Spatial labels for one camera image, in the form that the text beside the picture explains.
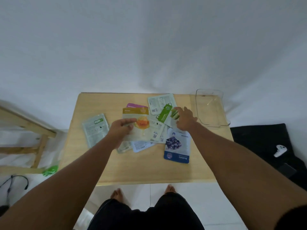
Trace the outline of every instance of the hand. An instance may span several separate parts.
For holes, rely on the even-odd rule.
[[[193,112],[188,108],[174,107],[179,113],[179,119],[176,122],[177,127],[182,131],[189,131],[189,129],[196,123],[197,117],[193,117]]]
[[[124,136],[127,135],[133,129],[133,124],[129,124],[129,123],[134,123],[136,122],[136,120],[137,120],[136,118],[119,119],[112,123],[107,135],[111,137],[112,139],[118,141],[116,143],[115,148],[118,148],[120,146]]]

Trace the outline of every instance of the table top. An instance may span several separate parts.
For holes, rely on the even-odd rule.
[[[111,125],[113,121],[122,118],[122,109],[128,103],[148,106],[147,98],[156,95],[159,94],[80,93],[59,168],[67,166],[88,150],[81,125],[83,121],[104,113],[108,124]],[[178,106],[191,109],[190,95],[174,94],[174,97]],[[228,126],[208,129],[226,139],[233,140]],[[113,150],[97,185],[215,181],[212,171],[193,140],[189,164],[165,160],[164,147],[164,144],[156,144],[138,153],[129,150],[119,154]]]

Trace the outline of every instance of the left hand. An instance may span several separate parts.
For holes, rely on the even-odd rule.
[[[115,148],[118,148],[120,146],[124,136],[127,135],[133,129],[133,124],[129,124],[129,123],[134,123],[136,122],[136,120],[137,120],[136,118],[119,119],[112,123],[110,130],[108,132],[108,136],[118,141],[116,143]]]

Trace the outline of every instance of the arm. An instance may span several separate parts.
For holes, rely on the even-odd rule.
[[[0,218],[0,229],[72,229],[112,150],[133,128],[124,125],[135,121],[113,122],[105,138],[16,202]]]
[[[248,229],[274,229],[283,214],[307,204],[307,192],[247,148],[220,137],[186,107],[177,127],[188,131],[222,191]]]

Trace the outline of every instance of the green label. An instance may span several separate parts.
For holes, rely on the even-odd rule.
[[[103,121],[103,119],[98,119],[98,120],[94,121],[94,123],[97,124],[97,123],[100,123],[102,121]]]
[[[170,111],[172,109],[172,106],[169,104],[166,104],[165,107],[163,108],[163,110],[161,111],[161,114],[158,117],[158,120],[161,123],[164,123],[164,121],[166,120],[167,116],[169,115]]]

